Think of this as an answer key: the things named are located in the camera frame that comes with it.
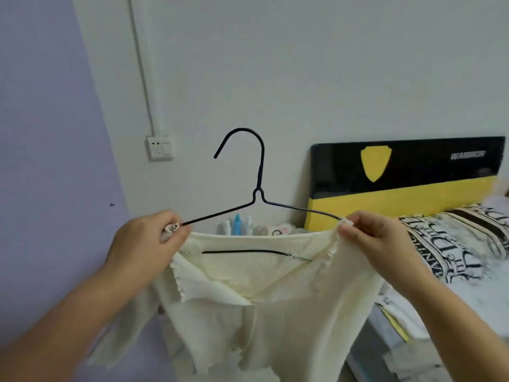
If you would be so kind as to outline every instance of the forearm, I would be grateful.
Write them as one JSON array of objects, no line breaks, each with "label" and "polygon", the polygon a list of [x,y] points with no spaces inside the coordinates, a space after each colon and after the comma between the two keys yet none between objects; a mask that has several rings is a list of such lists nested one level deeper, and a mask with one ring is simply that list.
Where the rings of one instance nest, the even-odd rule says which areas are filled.
[{"label": "forearm", "polygon": [[509,349],[497,334],[443,283],[429,277],[406,295],[420,315],[456,382],[509,380]]},{"label": "forearm", "polygon": [[93,275],[0,354],[0,380],[70,379],[92,340],[129,296],[104,272]]}]

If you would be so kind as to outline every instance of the bed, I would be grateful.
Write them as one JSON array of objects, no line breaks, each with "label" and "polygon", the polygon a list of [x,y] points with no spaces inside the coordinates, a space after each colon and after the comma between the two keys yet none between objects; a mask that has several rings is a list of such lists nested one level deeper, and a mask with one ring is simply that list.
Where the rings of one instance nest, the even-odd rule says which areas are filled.
[{"label": "bed", "polygon": [[[401,217],[437,277],[465,301],[486,299],[497,309],[499,290],[509,287],[509,199],[489,194],[504,145],[504,137],[313,145],[309,208]],[[334,225],[309,213],[306,227]],[[412,309],[390,287],[382,289],[347,358],[359,382],[450,380]],[[493,311],[485,309],[488,321]],[[496,314],[509,321],[509,311]],[[493,327],[497,321],[489,324],[509,338],[504,324]]]}]

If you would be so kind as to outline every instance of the person's left hand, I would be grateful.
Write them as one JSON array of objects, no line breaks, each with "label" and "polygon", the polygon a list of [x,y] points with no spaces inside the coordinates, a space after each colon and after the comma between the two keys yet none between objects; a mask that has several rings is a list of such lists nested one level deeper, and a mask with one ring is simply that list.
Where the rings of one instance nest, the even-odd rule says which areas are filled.
[{"label": "person's left hand", "polygon": [[168,266],[191,233],[190,226],[180,227],[161,242],[164,227],[179,222],[171,210],[128,221],[115,234],[101,271],[136,294]]}]

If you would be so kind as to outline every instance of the white switch plate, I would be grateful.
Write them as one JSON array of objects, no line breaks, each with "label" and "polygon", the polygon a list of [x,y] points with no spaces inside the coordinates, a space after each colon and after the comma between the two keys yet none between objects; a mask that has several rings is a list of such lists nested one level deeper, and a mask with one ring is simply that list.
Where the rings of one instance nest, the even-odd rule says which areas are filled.
[{"label": "white switch plate", "polygon": [[169,136],[148,136],[147,146],[151,161],[172,161],[175,148]]}]

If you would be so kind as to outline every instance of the white wall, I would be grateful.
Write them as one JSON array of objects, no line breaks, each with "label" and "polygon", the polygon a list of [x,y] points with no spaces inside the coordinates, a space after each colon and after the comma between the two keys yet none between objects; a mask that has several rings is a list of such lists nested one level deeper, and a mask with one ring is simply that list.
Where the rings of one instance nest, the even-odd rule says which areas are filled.
[{"label": "white wall", "polygon": [[[127,2],[81,4],[134,214],[172,207],[190,219],[248,202],[256,139],[236,134],[212,158],[235,127],[265,140],[267,198],[298,206],[313,143],[508,133],[509,0],[144,0],[151,112],[178,141],[173,162],[149,163]],[[274,224],[291,216],[264,205],[248,213]]]}]

